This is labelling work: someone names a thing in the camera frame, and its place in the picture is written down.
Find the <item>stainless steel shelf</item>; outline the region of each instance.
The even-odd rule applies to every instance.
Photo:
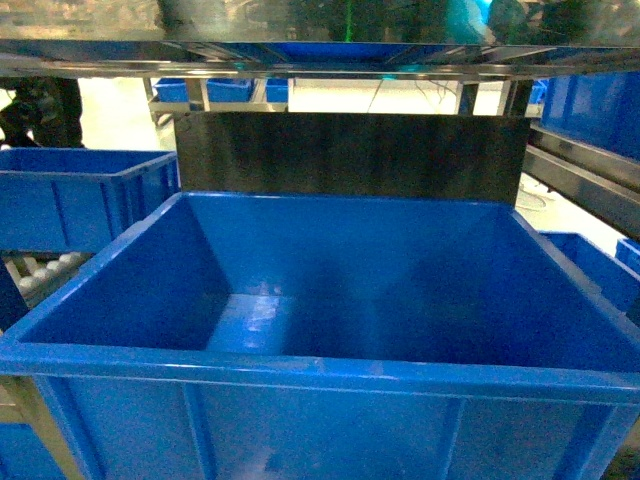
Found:
[[[640,69],[635,0],[496,0],[484,9],[459,0],[4,5],[2,75],[488,81]]]

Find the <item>blue plastic crate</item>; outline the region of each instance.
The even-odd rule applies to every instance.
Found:
[[[0,478],[65,480],[31,427],[19,423],[0,424]]]
[[[286,103],[289,101],[289,81],[286,78],[267,80],[267,102]]]
[[[529,103],[534,105],[539,105],[543,103],[547,93],[548,85],[549,85],[548,80],[536,80],[531,90]]]
[[[640,72],[552,78],[540,124],[640,159]]]
[[[616,246],[616,258],[624,263],[631,270],[640,275],[640,245],[624,238],[618,240]]]
[[[640,329],[507,205],[183,193],[0,341],[89,479],[596,480]]]
[[[179,190],[175,153],[0,152],[0,248],[97,252]]]
[[[210,78],[207,91],[211,102],[248,102],[254,89],[252,79]],[[187,85],[181,78],[163,78],[154,85],[161,102],[188,102]]]
[[[577,233],[544,235],[601,288],[603,297],[640,326],[640,275]]]

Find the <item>white floor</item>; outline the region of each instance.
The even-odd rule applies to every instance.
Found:
[[[455,108],[456,82],[436,86],[428,81],[296,80],[291,111],[370,113],[443,113]],[[156,128],[147,108],[140,79],[85,79],[82,125],[88,148],[175,149],[171,124]],[[483,85],[475,113],[495,115],[500,85]],[[0,106],[6,100],[0,98]],[[523,175],[518,211],[538,230],[578,232],[613,255],[622,235],[557,193],[548,193]]]

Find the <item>dark metal backboard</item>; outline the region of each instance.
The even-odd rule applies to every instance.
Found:
[[[326,113],[176,118],[184,190],[514,203],[529,121]]]

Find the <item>stainless steel surface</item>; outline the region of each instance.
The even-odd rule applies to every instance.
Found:
[[[640,193],[527,147],[523,170],[625,235],[640,241]]]
[[[189,103],[161,102],[153,93],[151,83],[148,79],[145,82],[145,92],[149,104],[151,118],[156,125],[159,124],[160,117],[164,114],[187,113],[190,112]],[[287,109],[286,103],[268,103],[266,96],[266,80],[256,80],[255,89],[249,102],[209,102],[209,111],[212,112],[284,112]]]
[[[189,113],[175,131],[184,190],[515,203],[529,120]]]
[[[237,44],[224,43],[0,40],[0,76],[304,76],[478,82],[640,69],[640,48],[547,47],[532,54],[531,47],[518,46],[391,45],[401,53],[356,59],[274,55],[280,48],[274,44],[242,46],[240,52]],[[496,63],[486,52],[502,52],[505,60]]]
[[[529,144],[640,193],[640,163],[532,125]]]
[[[479,81],[640,69],[639,49],[636,0],[0,1],[2,75]]]
[[[634,0],[7,0],[0,38],[637,46]]]
[[[204,78],[187,78],[187,97],[189,97],[189,111],[208,112],[210,110],[207,80]]]

